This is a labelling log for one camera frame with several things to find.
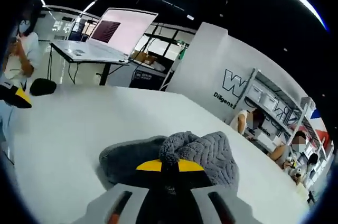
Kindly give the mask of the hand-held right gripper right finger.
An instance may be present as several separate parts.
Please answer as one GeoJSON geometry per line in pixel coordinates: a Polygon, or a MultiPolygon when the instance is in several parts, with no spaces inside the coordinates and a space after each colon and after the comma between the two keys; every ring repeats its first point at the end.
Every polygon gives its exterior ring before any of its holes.
{"type": "Polygon", "coordinates": [[[180,159],[173,165],[178,185],[193,201],[202,223],[260,223],[252,207],[224,185],[213,185],[203,167],[180,159]]]}

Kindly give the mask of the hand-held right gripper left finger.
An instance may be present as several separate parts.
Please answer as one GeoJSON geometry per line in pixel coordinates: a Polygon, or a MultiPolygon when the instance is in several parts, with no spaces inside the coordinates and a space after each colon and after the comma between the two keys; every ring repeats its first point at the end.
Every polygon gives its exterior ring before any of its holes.
{"type": "Polygon", "coordinates": [[[166,168],[159,159],[142,163],[125,184],[92,200],[79,223],[169,223],[166,168]]]}

